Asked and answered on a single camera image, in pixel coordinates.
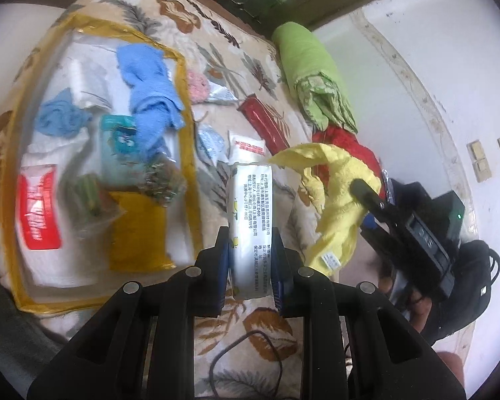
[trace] white cylindrical package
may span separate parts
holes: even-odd
[[[230,276],[235,299],[270,292],[272,245],[272,168],[239,165],[231,170],[228,222]]]
[[[229,164],[252,164],[258,163],[265,158],[265,140],[255,140],[244,135],[234,134],[228,131],[230,138]]]

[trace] white packet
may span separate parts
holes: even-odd
[[[265,140],[255,140],[228,131],[230,138],[230,158],[228,164],[251,164],[265,159]]]
[[[111,111],[106,70],[88,57],[72,58],[69,63],[69,82],[75,106],[87,109],[94,106]]]

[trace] white label tag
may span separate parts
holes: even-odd
[[[328,266],[329,269],[332,271],[335,271],[336,269],[339,269],[341,267],[340,261],[335,257],[334,253],[326,253],[320,256],[322,261],[326,263],[326,266]]]

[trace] clear plastic wrapper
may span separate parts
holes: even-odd
[[[144,179],[138,187],[142,194],[166,207],[185,193],[187,183],[176,162],[160,153],[145,165]]]
[[[196,153],[203,163],[216,167],[217,162],[228,162],[224,138],[210,125],[196,123]]]
[[[88,109],[111,110],[111,98],[105,79],[106,70],[85,56],[71,58],[68,67],[74,105]]]
[[[218,105],[231,105],[238,104],[240,100],[225,86],[209,81],[209,96],[204,102]]]
[[[94,173],[84,174],[68,186],[72,226],[79,238],[97,235],[124,214]]]

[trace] pink crocheted item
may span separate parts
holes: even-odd
[[[209,96],[209,81],[202,73],[187,72],[187,88],[193,104],[203,102]]]

